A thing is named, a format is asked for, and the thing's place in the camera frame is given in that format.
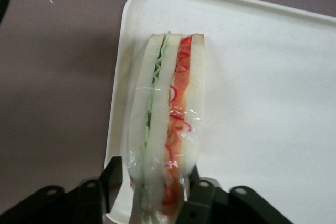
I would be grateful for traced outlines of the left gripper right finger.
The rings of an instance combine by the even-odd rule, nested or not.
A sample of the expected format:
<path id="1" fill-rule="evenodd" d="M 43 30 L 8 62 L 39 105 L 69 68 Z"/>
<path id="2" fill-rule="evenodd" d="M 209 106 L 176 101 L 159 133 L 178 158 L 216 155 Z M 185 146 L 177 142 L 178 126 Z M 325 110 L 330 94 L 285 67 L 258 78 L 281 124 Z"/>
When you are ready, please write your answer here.
<path id="1" fill-rule="evenodd" d="M 198 173 L 197 166 L 194 166 L 191 173 L 188 175 L 185 186 L 184 186 L 184 201 L 187 202 L 200 202 L 200 196 L 197 194 L 199 192 L 198 183 L 200 176 Z"/>

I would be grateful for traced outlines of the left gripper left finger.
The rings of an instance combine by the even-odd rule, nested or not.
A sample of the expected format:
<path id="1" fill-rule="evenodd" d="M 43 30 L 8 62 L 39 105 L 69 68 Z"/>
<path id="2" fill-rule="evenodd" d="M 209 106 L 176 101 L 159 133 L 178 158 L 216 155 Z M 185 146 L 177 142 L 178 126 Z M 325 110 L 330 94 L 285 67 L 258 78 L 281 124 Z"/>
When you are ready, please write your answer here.
<path id="1" fill-rule="evenodd" d="M 99 177 L 102 183 L 106 213 L 110 213 L 123 182 L 122 157 L 115 156 Z"/>

